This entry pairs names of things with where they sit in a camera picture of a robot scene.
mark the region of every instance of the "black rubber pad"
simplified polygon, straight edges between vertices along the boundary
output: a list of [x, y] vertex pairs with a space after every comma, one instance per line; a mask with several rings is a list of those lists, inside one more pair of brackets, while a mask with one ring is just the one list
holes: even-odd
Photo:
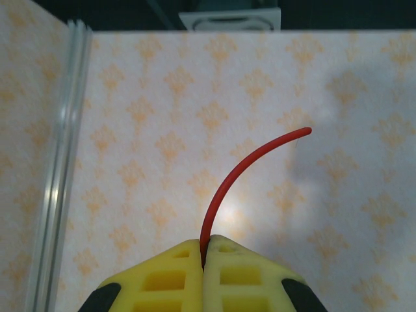
[[109, 312], [121, 289], [120, 284], [110, 283], [94, 290], [79, 312]]
[[285, 278], [281, 284], [296, 312], [328, 312], [309, 286], [290, 278]]

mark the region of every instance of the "red wire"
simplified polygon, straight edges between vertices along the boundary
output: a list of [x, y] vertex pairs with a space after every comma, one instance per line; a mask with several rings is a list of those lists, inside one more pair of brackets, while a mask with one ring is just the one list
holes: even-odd
[[218, 208], [221, 205], [222, 200], [224, 199], [229, 188], [233, 185], [235, 180], [237, 180], [237, 178], [245, 171], [245, 169], [250, 167], [256, 160], [266, 155], [268, 152], [290, 141], [310, 135], [311, 132], [312, 132], [312, 129], [310, 127], [305, 127], [305, 128], [301, 128], [301, 129], [292, 131], [290, 133], [287, 133], [286, 135], [282, 135], [279, 138], [275, 138], [274, 140], [270, 141], [269, 143], [266, 143], [260, 148], [257, 148], [254, 152], [249, 154], [249, 156], [244, 158], [228, 174], [228, 176], [225, 178], [225, 180], [222, 182], [222, 184], [216, 191], [213, 197], [213, 200], [209, 204], [207, 214], [205, 215], [205, 218], [203, 219], [201, 236], [200, 236], [202, 268], [204, 268], [205, 266], [205, 258], [207, 256], [208, 243], [209, 243], [209, 238], [211, 237], [211, 229], [213, 228], [215, 215], [218, 211]]

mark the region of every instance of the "yellow 3d-printed part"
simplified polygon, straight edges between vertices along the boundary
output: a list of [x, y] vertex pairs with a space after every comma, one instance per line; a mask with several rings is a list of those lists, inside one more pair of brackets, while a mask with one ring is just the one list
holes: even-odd
[[211, 236], [203, 272], [203, 312], [296, 312], [281, 281], [293, 271], [220, 235]]
[[120, 284], [109, 312], [202, 312], [202, 266], [198, 240], [186, 240], [99, 287]]

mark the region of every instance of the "patterned wallpaper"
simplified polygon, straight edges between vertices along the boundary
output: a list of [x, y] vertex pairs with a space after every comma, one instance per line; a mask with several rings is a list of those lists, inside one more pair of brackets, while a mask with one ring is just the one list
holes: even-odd
[[95, 34], [57, 297], [214, 224], [301, 273], [329, 311], [411, 311], [416, 33]]
[[23, 311], [69, 34], [23, 0], [0, 0], [0, 33], [0, 311]]

